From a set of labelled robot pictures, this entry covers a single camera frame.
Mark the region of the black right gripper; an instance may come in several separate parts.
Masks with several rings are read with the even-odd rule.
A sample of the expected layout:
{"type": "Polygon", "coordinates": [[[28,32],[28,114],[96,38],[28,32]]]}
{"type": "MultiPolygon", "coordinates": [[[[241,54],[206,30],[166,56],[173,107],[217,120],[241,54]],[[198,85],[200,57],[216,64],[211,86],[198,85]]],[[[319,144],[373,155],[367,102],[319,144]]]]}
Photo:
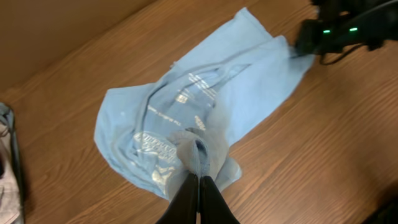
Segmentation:
{"type": "Polygon", "coordinates": [[[334,27],[317,19],[302,22],[295,41],[298,55],[338,53],[339,47],[332,43],[334,27]]]}

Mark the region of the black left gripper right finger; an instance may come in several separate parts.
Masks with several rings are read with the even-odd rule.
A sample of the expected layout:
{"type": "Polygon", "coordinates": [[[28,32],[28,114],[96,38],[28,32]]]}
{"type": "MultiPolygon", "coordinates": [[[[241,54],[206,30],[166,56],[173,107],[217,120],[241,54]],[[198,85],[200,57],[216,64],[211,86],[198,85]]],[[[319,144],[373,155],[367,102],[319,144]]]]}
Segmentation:
{"type": "Polygon", "coordinates": [[[200,179],[199,190],[201,224],[239,224],[210,176],[200,179]]]}

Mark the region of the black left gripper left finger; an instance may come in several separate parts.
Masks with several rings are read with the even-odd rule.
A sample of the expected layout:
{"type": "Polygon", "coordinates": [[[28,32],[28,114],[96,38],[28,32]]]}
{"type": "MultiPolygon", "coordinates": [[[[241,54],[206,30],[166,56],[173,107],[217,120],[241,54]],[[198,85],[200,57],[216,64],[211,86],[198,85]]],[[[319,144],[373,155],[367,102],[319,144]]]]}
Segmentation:
{"type": "Polygon", "coordinates": [[[196,224],[198,177],[188,174],[165,213],[156,224],[196,224]]]}

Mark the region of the light blue t-shirt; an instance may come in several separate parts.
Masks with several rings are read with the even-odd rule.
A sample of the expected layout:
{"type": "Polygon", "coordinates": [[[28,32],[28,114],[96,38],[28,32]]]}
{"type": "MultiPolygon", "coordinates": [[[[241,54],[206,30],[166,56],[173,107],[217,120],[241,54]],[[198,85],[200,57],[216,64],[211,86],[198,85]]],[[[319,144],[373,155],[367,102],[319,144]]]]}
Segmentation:
{"type": "Polygon", "coordinates": [[[313,64],[241,9],[158,81],[106,92],[94,140],[135,186],[172,200],[189,173],[219,190],[242,171],[230,147],[275,111],[313,64]]]}

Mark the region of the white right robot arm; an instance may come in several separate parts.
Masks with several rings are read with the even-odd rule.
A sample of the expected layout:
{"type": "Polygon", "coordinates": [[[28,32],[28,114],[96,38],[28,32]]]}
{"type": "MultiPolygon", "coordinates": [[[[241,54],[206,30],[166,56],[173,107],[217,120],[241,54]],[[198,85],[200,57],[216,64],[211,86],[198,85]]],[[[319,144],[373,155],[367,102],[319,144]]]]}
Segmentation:
{"type": "Polygon", "coordinates": [[[295,41],[298,55],[341,54],[349,45],[369,50],[397,40],[397,0],[311,0],[316,19],[302,22],[295,41]]]}

